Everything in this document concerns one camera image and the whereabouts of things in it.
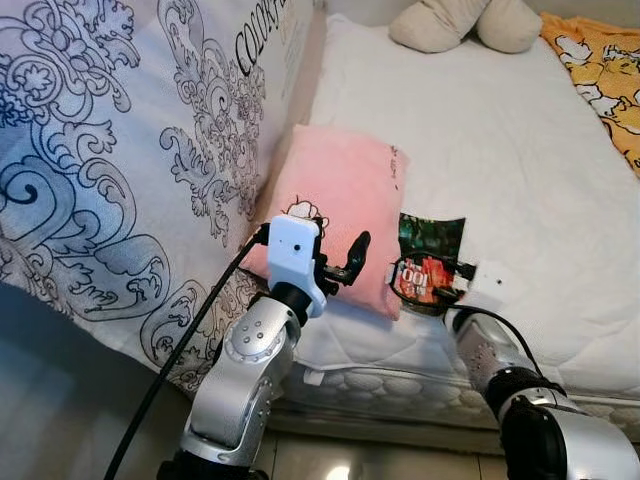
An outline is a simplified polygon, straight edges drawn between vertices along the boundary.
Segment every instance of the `plush toy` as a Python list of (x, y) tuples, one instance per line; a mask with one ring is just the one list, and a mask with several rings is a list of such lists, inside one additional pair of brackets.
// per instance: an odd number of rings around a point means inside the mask
[(519, 53), (533, 45), (542, 20), (523, 0), (421, 0), (393, 21), (389, 35), (421, 52), (444, 52), (474, 25), (488, 47)]

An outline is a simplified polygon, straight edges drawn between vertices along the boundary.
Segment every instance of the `pink pillow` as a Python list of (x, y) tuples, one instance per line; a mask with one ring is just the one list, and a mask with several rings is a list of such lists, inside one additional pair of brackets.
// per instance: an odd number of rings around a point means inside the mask
[[(401, 302), (385, 284), (385, 275), (400, 256), (398, 219), (407, 163), (398, 149), (368, 135), (296, 126), (266, 217), (322, 216), (322, 251), (329, 265), (340, 267), (353, 241), (368, 230), (364, 269), (353, 286), (340, 287), (338, 297), (393, 319)], [(242, 267), (267, 278), (266, 247), (254, 247)]]

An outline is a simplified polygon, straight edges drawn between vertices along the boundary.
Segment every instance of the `tiled floor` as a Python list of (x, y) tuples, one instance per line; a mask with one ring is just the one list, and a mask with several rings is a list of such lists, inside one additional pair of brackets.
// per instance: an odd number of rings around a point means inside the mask
[(268, 433), (256, 469), (271, 480), (506, 480), (504, 459)]

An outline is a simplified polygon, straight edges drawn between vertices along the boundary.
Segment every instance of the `orange blanket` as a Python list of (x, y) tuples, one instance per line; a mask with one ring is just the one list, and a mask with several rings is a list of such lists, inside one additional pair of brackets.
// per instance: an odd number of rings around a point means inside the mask
[(640, 29), (543, 13), (542, 37), (640, 177)]

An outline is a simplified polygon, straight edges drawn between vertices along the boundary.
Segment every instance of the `white bed sheet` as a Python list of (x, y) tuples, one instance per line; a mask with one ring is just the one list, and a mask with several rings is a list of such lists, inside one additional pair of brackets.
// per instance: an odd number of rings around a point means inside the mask
[[(542, 39), (520, 55), (468, 40), (424, 55), (385, 28), (328, 20), (311, 123), (364, 131), (411, 158), (403, 210), (466, 217), (461, 259), (514, 275), (501, 310), (575, 394), (640, 400), (640, 188)], [(296, 360), (464, 382), (435, 319), (398, 322), (332, 300)]]

